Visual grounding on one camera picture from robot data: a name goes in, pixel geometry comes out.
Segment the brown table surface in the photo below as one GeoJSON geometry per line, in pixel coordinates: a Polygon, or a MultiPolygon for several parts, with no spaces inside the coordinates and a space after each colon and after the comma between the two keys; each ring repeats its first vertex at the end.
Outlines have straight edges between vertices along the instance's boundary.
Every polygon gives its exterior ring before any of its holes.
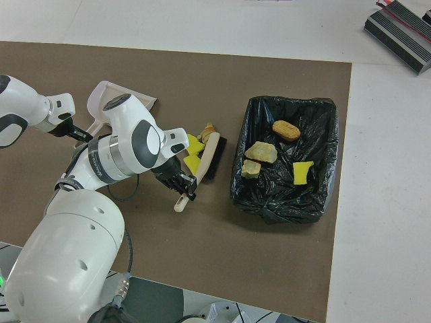
{"type": "MultiPolygon", "coordinates": [[[[149,280],[325,321],[351,64],[64,44],[0,42],[0,73],[42,95],[72,94],[74,122],[92,123],[86,100],[108,80],[158,98],[152,114],[162,129],[198,134],[212,121],[228,143],[213,182],[175,213],[178,195],[152,174],[136,196],[118,203],[135,249],[133,274],[149,280]],[[265,225],[230,201],[230,173],[248,99],[331,98],[339,109],[336,185],[329,208],[312,225],[265,225]]],[[[74,141],[28,129],[2,150],[0,240],[23,246],[41,220],[74,141]]],[[[112,188],[133,190],[131,178],[112,188]]],[[[114,270],[127,265],[121,248],[114,270]]]]}

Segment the trash bag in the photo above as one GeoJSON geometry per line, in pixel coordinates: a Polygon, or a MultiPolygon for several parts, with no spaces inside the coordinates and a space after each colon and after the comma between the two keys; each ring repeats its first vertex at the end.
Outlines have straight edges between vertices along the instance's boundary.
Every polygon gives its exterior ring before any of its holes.
{"type": "Polygon", "coordinates": [[[247,213],[259,214],[267,224],[318,221],[331,198],[338,141],[338,112],[331,99],[251,98],[232,164],[232,202],[247,213]],[[277,120],[298,127],[300,138],[287,142],[275,134],[272,124],[277,120]],[[274,144],[277,160],[261,163],[258,178],[245,179],[244,153],[256,141],[274,144]],[[294,185],[293,163],[307,161],[314,162],[307,184],[294,185]]]}

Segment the black garbage bag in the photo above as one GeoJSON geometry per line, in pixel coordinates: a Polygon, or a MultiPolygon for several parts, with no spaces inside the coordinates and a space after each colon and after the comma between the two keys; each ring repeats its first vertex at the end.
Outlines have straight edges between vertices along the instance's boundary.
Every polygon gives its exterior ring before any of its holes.
{"type": "Polygon", "coordinates": [[[232,164],[230,198],[265,223],[312,223],[320,219],[331,198],[338,149],[338,112],[330,99],[295,100],[252,98],[244,115],[232,164]],[[301,136],[287,142],[272,131],[277,120],[298,127],[301,136]],[[261,163],[256,179],[245,179],[241,168],[245,151],[256,141],[277,149],[274,164],[261,163]],[[307,184],[294,185],[294,162],[314,162],[307,184]]]}

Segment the bread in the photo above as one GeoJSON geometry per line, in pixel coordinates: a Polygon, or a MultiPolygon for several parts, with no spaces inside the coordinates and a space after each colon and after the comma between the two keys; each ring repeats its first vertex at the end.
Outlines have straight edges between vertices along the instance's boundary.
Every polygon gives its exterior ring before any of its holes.
{"type": "Polygon", "coordinates": [[[244,164],[241,168],[241,176],[247,179],[250,178],[258,178],[259,173],[261,171],[261,164],[252,161],[252,160],[244,160],[244,164]]]}
{"type": "Polygon", "coordinates": [[[270,143],[256,141],[253,146],[247,149],[245,157],[272,164],[277,160],[277,150],[270,143]]]}
{"type": "Polygon", "coordinates": [[[301,135],[298,128],[284,120],[275,121],[272,125],[272,131],[286,141],[295,141],[301,135]]]}

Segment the yellow sponge piece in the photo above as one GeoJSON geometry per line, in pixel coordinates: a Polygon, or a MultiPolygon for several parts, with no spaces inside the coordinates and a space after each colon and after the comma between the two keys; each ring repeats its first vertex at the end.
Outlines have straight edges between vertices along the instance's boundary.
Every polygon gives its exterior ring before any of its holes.
{"type": "Polygon", "coordinates": [[[294,163],[294,185],[307,184],[307,174],[311,166],[314,165],[312,161],[301,161],[294,163]]]}
{"type": "Polygon", "coordinates": [[[197,168],[199,167],[199,163],[201,162],[200,158],[197,155],[190,155],[183,158],[184,163],[190,169],[190,172],[196,176],[197,168]]]}
{"type": "Polygon", "coordinates": [[[189,138],[189,147],[187,148],[189,155],[197,155],[205,149],[205,145],[197,140],[195,136],[187,134],[187,137],[189,138]]]}

